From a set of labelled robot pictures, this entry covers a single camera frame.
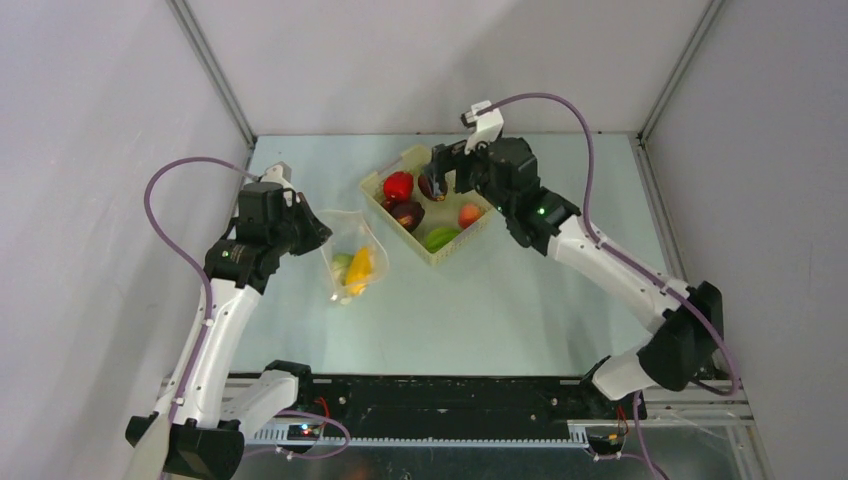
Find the green cabbage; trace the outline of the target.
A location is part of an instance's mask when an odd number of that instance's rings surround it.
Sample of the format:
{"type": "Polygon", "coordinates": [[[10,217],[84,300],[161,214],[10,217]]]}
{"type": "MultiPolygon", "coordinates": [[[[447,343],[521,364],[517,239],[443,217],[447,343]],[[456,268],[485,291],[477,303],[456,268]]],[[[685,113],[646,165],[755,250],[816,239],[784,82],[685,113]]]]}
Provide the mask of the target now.
{"type": "Polygon", "coordinates": [[[348,253],[337,253],[332,257],[330,273],[335,281],[339,283],[344,281],[353,258],[354,256],[348,253]]]}

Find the clear zip top bag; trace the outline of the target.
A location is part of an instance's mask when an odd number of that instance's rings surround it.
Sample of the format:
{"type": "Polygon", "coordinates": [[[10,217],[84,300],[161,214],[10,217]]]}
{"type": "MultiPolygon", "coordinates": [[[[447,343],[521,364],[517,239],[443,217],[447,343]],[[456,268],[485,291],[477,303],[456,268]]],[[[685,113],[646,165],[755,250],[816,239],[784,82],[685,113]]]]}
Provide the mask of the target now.
{"type": "Polygon", "coordinates": [[[362,211],[322,210],[318,219],[331,230],[320,247],[329,299],[342,305],[362,295],[388,272],[388,255],[362,211]]]}

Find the dark red apple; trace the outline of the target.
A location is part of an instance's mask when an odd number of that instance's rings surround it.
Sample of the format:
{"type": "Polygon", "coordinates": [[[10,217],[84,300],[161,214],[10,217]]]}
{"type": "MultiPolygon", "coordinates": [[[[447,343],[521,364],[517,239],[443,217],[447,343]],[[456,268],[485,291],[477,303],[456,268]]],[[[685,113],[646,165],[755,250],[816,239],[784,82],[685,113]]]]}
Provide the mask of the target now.
{"type": "Polygon", "coordinates": [[[414,232],[425,216],[425,209],[420,202],[407,201],[396,204],[390,214],[406,231],[414,232]]]}

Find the red yellow apple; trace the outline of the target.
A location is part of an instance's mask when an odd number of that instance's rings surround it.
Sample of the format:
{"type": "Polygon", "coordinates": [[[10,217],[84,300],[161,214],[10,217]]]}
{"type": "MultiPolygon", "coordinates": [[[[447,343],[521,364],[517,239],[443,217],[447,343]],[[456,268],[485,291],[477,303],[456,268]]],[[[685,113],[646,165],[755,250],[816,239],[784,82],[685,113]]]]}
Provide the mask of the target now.
{"type": "Polygon", "coordinates": [[[444,201],[449,193],[446,179],[437,175],[419,174],[417,184],[421,194],[433,202],[444,201]]]}

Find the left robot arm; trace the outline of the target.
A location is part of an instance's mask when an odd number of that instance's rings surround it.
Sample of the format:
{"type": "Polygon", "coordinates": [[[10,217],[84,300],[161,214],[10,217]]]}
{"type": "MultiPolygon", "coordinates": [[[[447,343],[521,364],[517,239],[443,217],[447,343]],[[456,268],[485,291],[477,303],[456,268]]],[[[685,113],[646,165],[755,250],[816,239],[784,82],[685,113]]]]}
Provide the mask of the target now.
{"type": "Polygon", "coordinates": [[[285,179],[245,185],[237,206],[206,253],[200,303],[174,378],[154,411],[127,425],[134,448],[128,479],[163,473],[230,479],[247,437],[280,410],[299,417],[315,406],[311,384],[278,370],[262,374],[259,385],[232,401],[223,399],[241,336],[281,258],[314,251],[332,234],[285,179]]]}

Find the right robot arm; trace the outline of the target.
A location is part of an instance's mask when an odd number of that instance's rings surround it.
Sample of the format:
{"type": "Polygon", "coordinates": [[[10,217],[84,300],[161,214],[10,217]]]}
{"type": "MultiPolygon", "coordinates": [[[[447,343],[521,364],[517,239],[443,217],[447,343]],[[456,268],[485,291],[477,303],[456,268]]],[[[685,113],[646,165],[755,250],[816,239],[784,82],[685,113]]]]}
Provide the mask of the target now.
{"type": "Polygon", "coordinates": [[[524,248],[574,268],[624,303],[649,333],[626,353],[599,361],[585,376],[585,411],[606,418],[622,398],[651,386],[682,391],[718,348],[723,328],[720,290],[703,281],[693,287],[630,257],[586,222],[572,202],[544,187],[538,164],[522,138],[500,138],[474,149],[460,141],[440,144],[422,175],[432,192],[474,191],[500,212],[524,248]]]}

